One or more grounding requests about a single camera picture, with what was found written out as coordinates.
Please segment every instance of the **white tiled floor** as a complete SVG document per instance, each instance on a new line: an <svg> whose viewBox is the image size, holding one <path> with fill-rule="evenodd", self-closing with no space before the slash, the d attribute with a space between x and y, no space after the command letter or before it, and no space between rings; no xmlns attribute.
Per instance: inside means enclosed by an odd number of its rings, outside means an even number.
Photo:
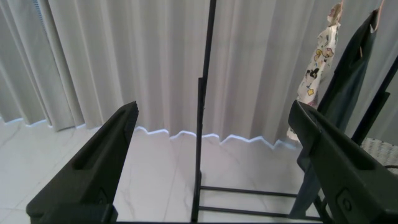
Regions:
<svg viewBox="0 0 398 224"><path fill-rule="evenodd" d="M54 132L47 123L0 121L0 223L29 223L25 207L98 129ZM196 137L148 135L137 129L116 192L121 221L188 222L192 206ZM202 141L202 185L296 194L303 173L298 150L272 150L262 141ZM292 199L222 192L201 193L201 205L288 213ZM307 215L317 216L312 207ZM200 222L293 222L295 220L200 212Z"/></svg>

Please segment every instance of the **black apron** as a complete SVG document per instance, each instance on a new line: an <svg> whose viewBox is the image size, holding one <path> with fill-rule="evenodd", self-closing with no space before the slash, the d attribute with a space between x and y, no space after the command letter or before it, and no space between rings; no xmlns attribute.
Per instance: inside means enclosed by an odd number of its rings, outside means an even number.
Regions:
<svg viewBox="0 0 398 224"><path fill-rule="evenodd" d="M374 10L348 42L325 96L318 107L318 111L343 132L353 113L368 67L373 42L376 38L376 31L371 33L370 25L376 27L377 14L378 10ZM310 150L302 149L297 159L297 163L305 171L305 175L289 218L303 218L305 211L318 197L321 189L310 163Z"/></svg>

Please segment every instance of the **white curtain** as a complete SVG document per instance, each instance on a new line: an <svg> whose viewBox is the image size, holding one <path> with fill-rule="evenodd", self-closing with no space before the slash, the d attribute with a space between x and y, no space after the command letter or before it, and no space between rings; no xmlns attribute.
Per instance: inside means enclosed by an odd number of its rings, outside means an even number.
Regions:
<svg viewBox="0 0 398 224"><path fill-rule="evenodd" d="M338 1L219 0L211 48L204 134L271 144L284 138L290 106L326 15ZM380 1L345 1L334 66ZM170 135L196 130L209 1L0 0L0 114L56 130L102 125L136 100L138 124ZM398 2L384 3L352 134L398 55ZM370 135L394 143L392 96Z"/></svg>

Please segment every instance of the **light under curtain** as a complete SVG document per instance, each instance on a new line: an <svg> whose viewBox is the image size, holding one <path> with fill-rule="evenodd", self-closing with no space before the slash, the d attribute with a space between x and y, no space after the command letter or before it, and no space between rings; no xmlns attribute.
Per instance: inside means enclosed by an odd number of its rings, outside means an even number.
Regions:
<svg viewBox="0 0 398 224"><path fill-rule="evenodd" d="M209 1L0 0L0 115L55 130L101 126L137 101L137 125L196 130ZM290 106L317 35L338 1L219 0L203 134L285 138ZM354 31L379 1L345 1L320 97ZM385 1L350 135L398 55L398 2ZM397 78L369 137L398 144Z"/></svg>

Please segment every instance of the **black metal pole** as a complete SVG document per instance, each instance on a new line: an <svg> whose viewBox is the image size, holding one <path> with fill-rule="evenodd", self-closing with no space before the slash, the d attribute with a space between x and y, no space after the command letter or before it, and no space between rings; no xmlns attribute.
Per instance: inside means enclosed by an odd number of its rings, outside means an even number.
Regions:
<svg viewBox="0 0 398 224"><path fill-rule="evenodd" d="M356 128L353 137L351 138L356 144L361 145L363 140L365 139L366 135L368 134L369 130L371 129L373 123L375 122L377 116L381 109L383 108L384 104L386 103L390 93L386 92L387 87L390 85L392 78L397 73L398 70L398 56L394 60L390 70L388 71L386 77L384 78L383 82L379 90L377 91L376 95L374 96L371 104L369 105L368 109L366 110L365 115L363 116L361 122L359 123L358 127Z"/></svg>
<svg viewBox="0 0 398 224"><path fill-rule="evenodd" d="M203 126L203 111L205 109L207 77L210 64L211 40L213 37L214 18L216 13L216 0L210 1L209 18L207 23L205 58L203 62L203 76L198 81L198 111L197 111L197 153L195 163L195 186L193 189L191 222L198 221L200 199L200 161L201 161L201 134Z"/></svg>

